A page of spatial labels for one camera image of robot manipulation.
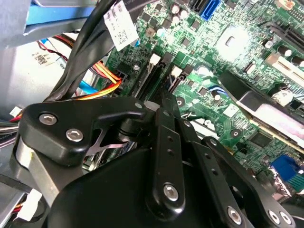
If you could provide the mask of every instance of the blue component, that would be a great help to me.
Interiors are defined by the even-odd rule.
[[[81,81],[81,83],[79,84],[79,88],[82,89],[82,91],[84,91],[86,94],[94,94],[98,92],[97,89],[91,87],[85,81]]]
[[[282,155],[271,163],[271,166],[288,182],[297,192],[304,189],[303,168],[293,158]]]
[[[40,7],[32,4],[28,11],[27,25],[88,17],[94,7]]]
[[[42,39],[41,43],[45,44],[46,42],[48,42],[48,39]]]
[[[202,14],[200,15],[204,20],[209,21],[214,11],[220,4],[220,0],[209,0]]]

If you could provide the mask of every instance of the barcode label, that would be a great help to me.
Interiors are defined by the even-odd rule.
[[[40,65],[47,63],[47,60],[42,55],[35,57],[35,59]]]
[[[104,15],[104,22],[108,27],[117,51],[139,38],[123,1],[117,3]]]

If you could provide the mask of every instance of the blue sata port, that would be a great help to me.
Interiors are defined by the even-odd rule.
[[[204,20],[208,21],[220,4],[220,0],[194,0],[190,8],[197,12]]]

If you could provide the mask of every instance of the silver screw head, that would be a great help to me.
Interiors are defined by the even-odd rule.
[[[215,140],[213,140],[213,139],[210,139],[210,142],[211,142],[211,144],[214,145],[214,146],[217,145],[217,142],[216,142]]]
[[[191,124],[188,122],[188,121],[184,121],[184,124],[187,126],[187,127],[191,127]]]
[[[39,116],[39,121],[45,125],[51,126],[57,123],[57,118],[52,114],[45,113]]]
[[[242,217],[239,215],[239,213],[234,208],[228,207],[227,213],[228,213],[229,217],[231,218],[231,220],[234,221],[234,223],[236,223],[237,225],[241,225]]]
[[[77,143],[83,140],[84,135],[80,130],[72,128],[66,131],[66,137],[68,138],[68,140]]]
[[[135,103],[135,106],[138,108],[143,108],[143,106],[140,103]]]
[[[291,225],[291,219],[284,213],[280,211],[280,215],[282,216],[283,220],[288,224]]]
[[[163,192],[165,196],[171,201],[177,201],[179,198],[179,193],[177,192],[176,188],[170,184],[166,184],[163,187]]]
[[[270,215],[270,218],[276,223],[280,224],[280,219],[279,217],[271,210],[268,211],[268,214]]]

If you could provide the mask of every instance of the blue wire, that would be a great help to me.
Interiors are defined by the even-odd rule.
[[[222,89],[221,87],[219,87],[218,85],[214,85],[214,86],[210,87],[208,90],[210,92],[216,90],[219,94],[224,94],[224,95],[228,96],[228,94],[225,92],[225,90]]]
[[[79,84],[79,88],[84,91],[86,94],[94,94],[97,93],[98,90],[91,87],[88,83],[86,83],[85,81],[81,81]]]

